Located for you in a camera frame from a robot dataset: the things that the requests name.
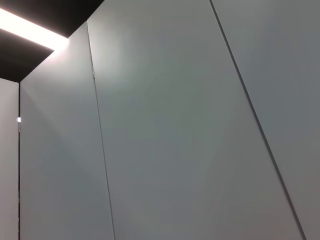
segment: panel seam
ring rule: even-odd
[[[103,134],[102,134],[102,126],[101,126],[101,118],[100,118],[100,109],[99,109],[99,101],[98,101],[98,93],[97,93],[97,85],[96,85],[96,75],[95,75],[94,62],[93,62],[93,58],[92,58],[92,51],[91,51],[91,42],[90,42],[90,36],[89,36],[88,21],[86,21],[85,24],[86,24],[86,31],[87,31],[88,41],[89,41],[90,60],[91,60],[91,67],[92,67],[92,68],[91,68],[91,70],[92,70],[92,78],[93,78],[93,83],[94,83],[95,99],[96,99],[96,105],[97,105],[97,110],[98,110],[100,136],[101,136],[103,159],[104,159],[104,169],[105,169],[107,193],[108,193],[108,197],[109,197],[109,207],[110,207],[110,214],[111,214],[111,223],[112,223],[113,239],[116,240],[115,227],[114,227],[114,217],[113,217],[112,205],[111,205],[111,197],[110,197],[109,179],[108,179],[108,173],[107,173],[107,163],[106,163],[106,155],[105,155],[105,145],[104,145],[104,138],[103,138]]]
[[[261,125],[261,123],[260,123],[260,120],[259,120],[259,118],[258,118],[258,115],[257,115],[257,113],[256,113],[256,110],[255,110],[255,108],[254,108],[254,105],[253,105],[253,103],[252,103],[252,101],[251,101],[251,98],[250,98],[250,96],[249,96],[249,93],[248,93],[247,87],[246,87],[246,85],[245,85],[245,82],[244,82],[244,80],[243,80],[243,78],[242,78],[242,75],[241,75],[240,70],[239,70],[239,68],[238,68],[238,65],[237,65],[237,63],[236,63],[236,59],[235,59],[235,57],[234,57],[234,55],[233,55],[233,53],[232,53],[231,47],[230,47],[230,45],[229,45],[227,36],[226,36],[225,31],[224,31],[224,29],[223,29],[223,27],[222,27],[222,24],[221,24],[221,22],[220,22],[219,16],[218,16],[217,11],[216,11],[216,8],[215,8],[212,0],[209,0],[209,2],[210,2],[210,5],[211,5],[211,8],[212,8],[212,10],[213,10],[214,16],[215,16],[215,18],[216,18],[216,21],[217,21],[217,23],[218,23],[218,25],[219,25],[219,28],[220,28],[220,31],[221,31],[221,33],[222,33],[222,36],[223,36],[224,42],[225,42],[225,44],[226,44],[226,47],[227,47],[227,49],[228,49],[228,51],[229,51],[229,54],[230,54],[230,56],[231,56],[231,59],[232,59],[232,62],[233,62],[233,64],[234,64],[236,73],[237,73],[237,75],[238,75],[238,77],[239,77],[239,79],[240,79],[242,88],[243,88],[243,90],[244,90],[244,92],[245,92],[247,101],[249,102],[249,105],[250,105],[250,108],[251,108],[251,110],[252,110],[254,119],[255,119],[255,121],[256,121],[256,123],[257,123],[257,125],[258,125],[258,128],[259,128],[259,131],[260,131],[260,133],[261,133],[261,135],[262,135],[264,144],[265,144],[266,149],[267,149],[267,151],[268,151],[268,153],[269,153],[269,156],[270,156],[270,158],[271,158],[273,167],[274,167],[275,172],[276,172],[276,174],[277,174],[277,176],[278,176],[278,179],[279,179],[279,181],[280,181],[282,190],[284,191],[285,197],[286,197],[286,199],[287,199],[287,201],[288,201],[288,204],[289,204],[289,206],[290,206],[290,209],[291,209],[291,212],[292,212],[292,214],[293,214],[294,220],[295,220],[295,222],[296,222],[296,224],[297,224],[297,227],[298,227],[298,229],[299,229],[299,232],[300,232],[300,234],[301,234],[301,237],[302,237],[303,240],[307,240],[307,237],[306,237],[306,235],[305,235],[305,232],[304,232],[304,230],[303,230],[303,228],[302,228],[302,225],[301,225],[301,223],[300,223],[300,220],[299,220],[299,218],[298,218],[296,209],[295,209],[295,207],[294,207],[294,204],[293,204],[293,202],[292,202],[292,200],[291,200],[291,197],[290,197],[290,195],[289,195],[288,189],[287,189],[287,187],[286,187],[285,181],[284,181],[284,179],[283,179],[283,177],[282,177],[282,175],[281,175],[281,173],[280,173],[278,164],[277,164],[277,162],[276,162],[276,159],[275,159],[275,157],[274,157],[274,154],[272,153],[272,150],[271,150],[271,148],[270,148],[270,145],[269,145],[269,142],[268,142],[267,137],[266,137],[266,135],[265,135],[265,132],[264,132],[264,130],[263,130],[263,128],[262,128],[262,125]]]
[[[21,82],[19,82],[18,90],[18,117],[21,117]],[[20,184],[21,184],[21,169],[20,169],[20,155],[21,155],[21,146],[20,146],[20,134],[21,134],[21,123],[18,123],[18,239],[21,239],[21,195],[20,195]]]

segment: gray wall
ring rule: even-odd
[[[0,239],[18,240],[19,84],[0,78]]]
[[[21,83],[21,239],[113,239],[87,26]]]
[[[320,239],[320,2],[214,0],[308,240]]]
[[[88,20],[117,240],[298,240],[206,0]]]

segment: small light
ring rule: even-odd
[[[69,40],[0,8],[0,29],[52,50],[66,48]]]

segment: ceiling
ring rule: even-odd
[[[103,0],[0,0],[0,8],[66,38]],[[0,78],[21,82],[52,50],[0,29]]]

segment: light fixture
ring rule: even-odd
[[[69,40],[0,8],[0,29],[43,45],[52,50],[64,49]]]

